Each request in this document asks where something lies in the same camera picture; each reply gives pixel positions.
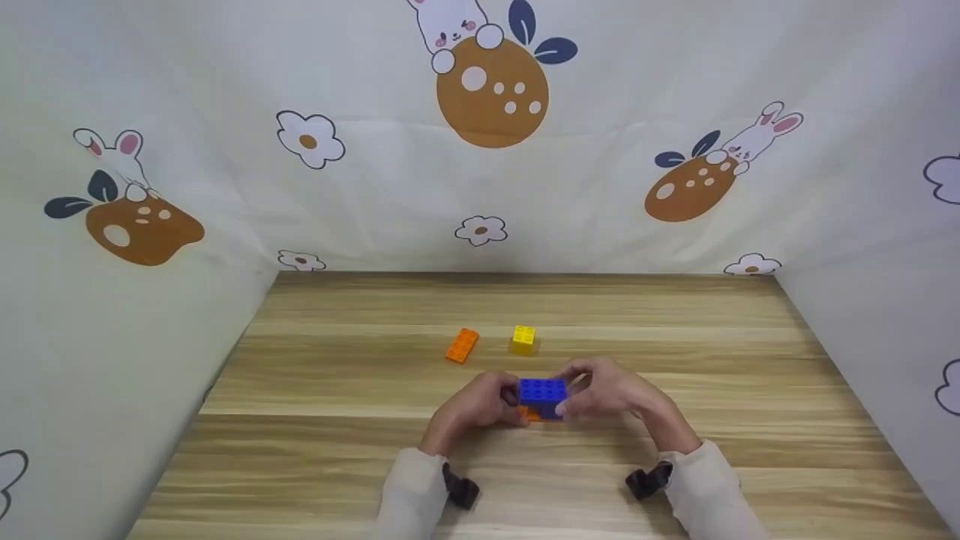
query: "orange 2x4 brick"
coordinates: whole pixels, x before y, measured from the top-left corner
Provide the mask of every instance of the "orange 2x4 brick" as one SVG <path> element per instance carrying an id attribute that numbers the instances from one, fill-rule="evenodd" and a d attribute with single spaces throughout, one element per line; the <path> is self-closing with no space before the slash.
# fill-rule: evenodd
<path id="1" fill-rule="evenodd" d="M 446 350 L 446 359 L 453 360 L 458 364 L 466 362 L 467 355 L 470 354 L 470 350 L 473 349 L 473 344 L 477 342 L 478 337 L 480 337 L 480 334 L 471 329 L 460 330 L 457 337 L 453 339 L 450 348 Z"/>

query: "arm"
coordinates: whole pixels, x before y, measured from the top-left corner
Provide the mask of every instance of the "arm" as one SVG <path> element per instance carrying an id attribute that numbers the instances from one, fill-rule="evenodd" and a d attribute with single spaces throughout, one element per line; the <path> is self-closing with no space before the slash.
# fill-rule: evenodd
<path id="1" fill-rule="evenodd" d="M 446 457 L 470 428 L 504 422 L 527 426 L 526 418 L 501 396 L 517 379 L 507 373 L 484 373 L 453 395 L 434 413 L 416 448 L 400 451 L 383 484 L 373 540 L 427 540 L 444 511 Z"/>
<path id="2" fill-rule="evenodd" d="M 571 360 L 558 376 L 570 397 L 557 405 L 557 414 L 629 411 L 643 421 L 661 458 L 674 465 L 666 496 L 692 540 L 770 538 L 720 449 L 702 441 L 659 388 L 609 358 Z"/>

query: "flower center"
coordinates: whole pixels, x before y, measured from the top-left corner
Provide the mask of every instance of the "flower center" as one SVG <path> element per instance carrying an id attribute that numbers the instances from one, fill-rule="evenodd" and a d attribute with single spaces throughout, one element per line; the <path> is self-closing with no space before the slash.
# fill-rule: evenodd
<path id="1" fill-rule="evenodd" d="M 301 135 L 299 141 L 300 145 L 307 150 L 313 150 L 314 148 L 317 148 L 317 139 L 310 135 Z"/>

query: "sleeve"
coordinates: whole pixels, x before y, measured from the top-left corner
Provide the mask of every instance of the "sleeve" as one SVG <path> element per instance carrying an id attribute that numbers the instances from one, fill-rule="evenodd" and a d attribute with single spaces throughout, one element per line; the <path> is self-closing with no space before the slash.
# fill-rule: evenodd
<path id="1" fill-rule="evenodd" d="M 373 540 L 428 540 L 446 503 L 446 459 L 416 448 L 400 451 L 383 484 Z"/>
<path id="2" fill-rule="evenodd" d="M 691 540 L 769 540 L 715 444 L 705 440 L 690 454 L 668 452 L 661 458 L 673 463 L 666 496 Z"/>

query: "blue 2x4 brick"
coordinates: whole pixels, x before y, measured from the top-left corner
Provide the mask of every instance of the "blue 2x4 brick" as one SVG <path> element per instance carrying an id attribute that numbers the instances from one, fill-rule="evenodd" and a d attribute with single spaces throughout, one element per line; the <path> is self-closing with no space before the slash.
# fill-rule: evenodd
<path id="1" fill-rule="evenodd" d="M 557 420 L 553 409 L 566 399 L 566 385 L 559 379 L 521 379 L 519 398 L 521 405 L 534 407 L 540 418 Z"/>

